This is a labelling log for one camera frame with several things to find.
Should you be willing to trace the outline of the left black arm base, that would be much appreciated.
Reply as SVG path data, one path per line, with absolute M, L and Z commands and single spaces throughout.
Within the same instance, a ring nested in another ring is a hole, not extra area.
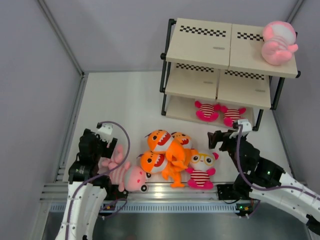
M 114 184 L 109 184 L 106 187 L 106 197 L 104 198 L 105 201 L 115 201 L 117 199 L 127 198 L 129 192 L 127 190 L 119 191 L 119 186 Z

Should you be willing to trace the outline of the orange shark plush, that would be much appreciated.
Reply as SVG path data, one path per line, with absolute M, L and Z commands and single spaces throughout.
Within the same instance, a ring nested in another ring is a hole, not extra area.
M 181 172 L 187 167 L 174 165 L 172 161 L 167 160 L 165 154 L 153 153 L 150 150 L 139 154 L 137 158 L 140 161 L 141 168 L 150 176 L 161 174 L 164 180 L 173 181 L 170 186 L 172 188 L 184 188 L 182 183 Z
M 157 154 L 164 154 L 173 141 L 171 134 L 161 129 L 149 133 L 146 138 L 149 149 Z
M 183 132 L 173 132 L 171 133 L 171 136 L 176 139 L 182 146 L 184 149 L 192 149 L 193 148 L 193 141 L 192 138 L 183 133 Z

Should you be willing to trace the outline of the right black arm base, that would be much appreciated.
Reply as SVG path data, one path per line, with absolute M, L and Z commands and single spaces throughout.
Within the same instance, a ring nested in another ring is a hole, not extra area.
M 248 196 L 240 194 L 233 189 L 232 184 L 217 184 L 217 194 L 220 201 L 231 201 L 232 203 L 239 200 L 250 200 Z

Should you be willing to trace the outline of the magenta plush with yellow glasses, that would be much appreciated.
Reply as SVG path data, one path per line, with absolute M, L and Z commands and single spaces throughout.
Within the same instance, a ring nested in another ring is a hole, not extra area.
M 190 161 L 185 170 L 190 174 L 187 185 L 193 189 L 211 190 L 214 187 L 211 176 L 216 173 L 214 164 L 218 158 L 219 154 L 216 152 L 191 149 Z

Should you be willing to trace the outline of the orange shark plush top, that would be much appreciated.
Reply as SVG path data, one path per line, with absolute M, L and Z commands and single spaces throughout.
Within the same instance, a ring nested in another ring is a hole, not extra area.
M 171 134 L 161 129 L 149 133 L 146 138 L 149 149 L 157 154 L 164 154 L 173 141 Z

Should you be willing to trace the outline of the light pink plush back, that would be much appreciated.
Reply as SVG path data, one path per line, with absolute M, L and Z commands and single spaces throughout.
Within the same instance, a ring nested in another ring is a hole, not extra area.
M 116 146 L 110 158 L 107 158 L 107 157 L 101 158 L 100 165 L 102 167 L 109 167 L 110 165 L 118 165 L 124 158 L 123 151 L 124 151 L 123 146 L 121 144 Z

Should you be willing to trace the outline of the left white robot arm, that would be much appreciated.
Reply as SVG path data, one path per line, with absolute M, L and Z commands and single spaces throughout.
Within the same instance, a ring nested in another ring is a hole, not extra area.
M 68 193 L 57 240 L 90 240 L 104 200 L 113 194 L 110 177 L 99 175 L 102 157 L 110 158 L 117 144 L 113 126 L 102 124 L 97 131 L 85 129 L 78 153 L 68 170 Z

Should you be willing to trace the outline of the light pink plush with face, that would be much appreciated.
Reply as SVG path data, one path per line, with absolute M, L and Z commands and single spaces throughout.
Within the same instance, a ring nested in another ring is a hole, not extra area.
M 148 190 L 146 181 L 151 175 L 146 173 L 141 167 L 131 165 L 130 162 L 120 165 L 111 160 L 106 160 L 101 165 L 112 170 L 107 175 L 112 185 L 118 186 L 119 192 L 146 192 Z

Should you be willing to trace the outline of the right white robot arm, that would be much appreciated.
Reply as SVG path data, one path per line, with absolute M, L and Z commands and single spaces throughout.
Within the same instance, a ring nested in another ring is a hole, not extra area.
M 208 147 L 227 152 L 238 176 L 231 191 L 239 199 L 266 202 L 294 216 L 308 229 L 320 233 L 320 196 L 294 179 L 282 167 L 260 155 L 260 151 L 238 132 L 209 132 Z

